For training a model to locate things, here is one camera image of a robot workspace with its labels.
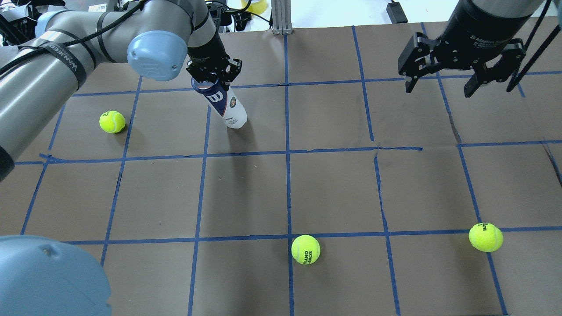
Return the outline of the yellow tape roll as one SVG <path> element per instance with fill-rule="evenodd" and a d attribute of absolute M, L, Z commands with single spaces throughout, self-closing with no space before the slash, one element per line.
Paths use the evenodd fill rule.
<path fill-rule="evenodd" d="M 247 6 L 245 9 L 247 12 L 258 15 L 263 14 L 268 8 L 267 0 L 241 0 L 240 2 L 242 9 Z"/>

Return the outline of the tennis ball middle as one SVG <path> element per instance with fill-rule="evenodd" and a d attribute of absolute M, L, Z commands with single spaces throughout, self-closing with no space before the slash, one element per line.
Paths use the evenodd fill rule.
<path fill-rule="evenodd" d="M 293 259 L 299 264 L 313 264 L 321 255 L 321 244 L 313 236 L 298 236 L 292 242 L 291 255 Z"/>

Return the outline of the tennis ball near base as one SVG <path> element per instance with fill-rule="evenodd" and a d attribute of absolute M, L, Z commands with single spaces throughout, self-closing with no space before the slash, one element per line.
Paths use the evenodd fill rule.
<path fill-rule="evenodd" d="M 125 117 L 118 111 L 107 111 L 101 114 L 99 124 L 101 130 L 110 134 L 119 133 L 126 126 Z"/>

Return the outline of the black power adapter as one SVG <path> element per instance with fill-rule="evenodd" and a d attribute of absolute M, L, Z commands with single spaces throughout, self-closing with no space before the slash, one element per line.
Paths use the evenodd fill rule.
<path fill-rule="evenodd" d="M 409 22 L 401 4 L 397 0 L 390 0 L 390 2 L 387 3 L 386 12 L 392 24 Z"/>

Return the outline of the aluminium frame post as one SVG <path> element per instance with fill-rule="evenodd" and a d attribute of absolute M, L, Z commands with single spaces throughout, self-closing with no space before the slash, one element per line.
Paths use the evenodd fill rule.
<path fill-rule="evenodd" d="M 291 0 L 271 0 L 272 33 L 293 34 Z"/>

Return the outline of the tennis ball front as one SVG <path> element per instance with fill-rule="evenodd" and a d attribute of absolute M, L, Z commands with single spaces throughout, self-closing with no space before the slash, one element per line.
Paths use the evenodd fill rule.
<path fill-rule="evenodd" d="M 502 230 L 491 223 L 478 223 L 469 230 L 469 242 L 479 251 L 494 252 L 504 243 Z"/>

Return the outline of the white blue tennis ball can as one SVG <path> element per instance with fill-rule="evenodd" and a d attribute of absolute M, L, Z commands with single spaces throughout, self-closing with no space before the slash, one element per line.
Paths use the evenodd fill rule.
<path fill-rule="evenodd" d="M 240 129 L 246 124 L 248 116 L 245 107 L 229 84 L 219 79 L 199 82 L 192 78 L 191 86 L 205 98 L 208 105 L 222 118 L 225 126 Z"/>

